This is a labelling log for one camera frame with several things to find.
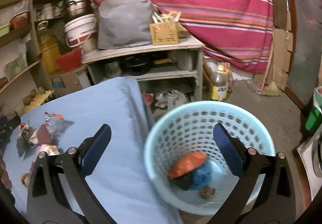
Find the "metal screw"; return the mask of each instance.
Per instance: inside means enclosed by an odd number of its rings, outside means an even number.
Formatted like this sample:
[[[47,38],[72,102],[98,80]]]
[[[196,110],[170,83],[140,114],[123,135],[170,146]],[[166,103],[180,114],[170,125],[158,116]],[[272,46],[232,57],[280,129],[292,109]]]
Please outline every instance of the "metal screw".
[[[38,157],[42,159],[45,155],[46,155],[46,152],[42,151],[38,154]]]
[[[251,155],[255,155],[257,153],[257,151],[254,148],[249,148],[248,153],[251,154]]]
[[[76,150],[77,149],[73,147],[73,148],[69,148],[67,152],[68,152],[68,154],[72,155],[72,154],[76,153]]]
[[[283,152],[279,152],[278,156],[280,159],[285,159],[285,154]]]

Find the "blue sheet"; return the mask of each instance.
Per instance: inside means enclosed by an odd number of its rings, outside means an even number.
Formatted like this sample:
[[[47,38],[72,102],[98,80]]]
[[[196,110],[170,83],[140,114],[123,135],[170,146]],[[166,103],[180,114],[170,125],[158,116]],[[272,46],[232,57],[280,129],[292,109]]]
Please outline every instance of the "blue sheet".
[[[118,224],[182,223],[178,210],[156,194],[144,169],[144,141],[153,119],[135,80],[115,78],[58,98],[23,115],[22,122],[30,121],[31,127],[39,128],[44,123],[45,111],[62,114],[72,124],[58,138],[63,152],[78,147],[104,123],[112,128],[112,140],[86,181]],[[18,158],[17,139],[16,129],[4,161],[13,184],[16,208],[26,216],[27,190],[20,176],[29,172],[36,154],[25,160]],[[61,180],[73,210],[82,214],[63,175]]]

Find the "stainless steel pot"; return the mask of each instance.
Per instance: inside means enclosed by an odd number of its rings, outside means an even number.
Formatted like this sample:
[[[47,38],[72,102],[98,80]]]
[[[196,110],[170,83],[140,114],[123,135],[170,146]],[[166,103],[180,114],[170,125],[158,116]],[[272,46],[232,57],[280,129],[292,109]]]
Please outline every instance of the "stainless steel pot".
[[[65,1],[65,22],[76,18],[93,14],[91,0],[66,0]]]

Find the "blue plastic bag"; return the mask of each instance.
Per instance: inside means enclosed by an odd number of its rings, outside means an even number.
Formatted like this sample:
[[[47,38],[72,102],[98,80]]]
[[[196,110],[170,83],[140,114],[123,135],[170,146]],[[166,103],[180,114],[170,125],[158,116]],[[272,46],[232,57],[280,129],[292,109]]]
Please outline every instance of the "blue plastic bag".
[[[204,186],[209,185],[211,181],[212,168],[209,160],[206,160],[200,167],[192,171],[193,183],[189,190],[200,190]]]

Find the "potato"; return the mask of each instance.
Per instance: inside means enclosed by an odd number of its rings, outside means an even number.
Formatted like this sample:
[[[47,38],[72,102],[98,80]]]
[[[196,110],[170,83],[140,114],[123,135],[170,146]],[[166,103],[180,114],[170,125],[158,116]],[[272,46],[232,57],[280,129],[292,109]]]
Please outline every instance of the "potato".
[[[39,93],[40,93],[40,94],[45,94],[45,92],[46,92],[46,91],[45,91],[45,89],[44,89],[43,87],[39,87],[39,89],[38,89],[38,90],[39,90]]]
[[[25,106],[28,106],[28,105],[30,105],[30,103],[32,102],[32,100],[33,100],[33,98],[29,95],[29,96],[25,97],[22,102],[23,102],[23,104]]]
[[[36,90],[33,89],[31,92],[30,92],[30,97],[34,98],[36,96]]]

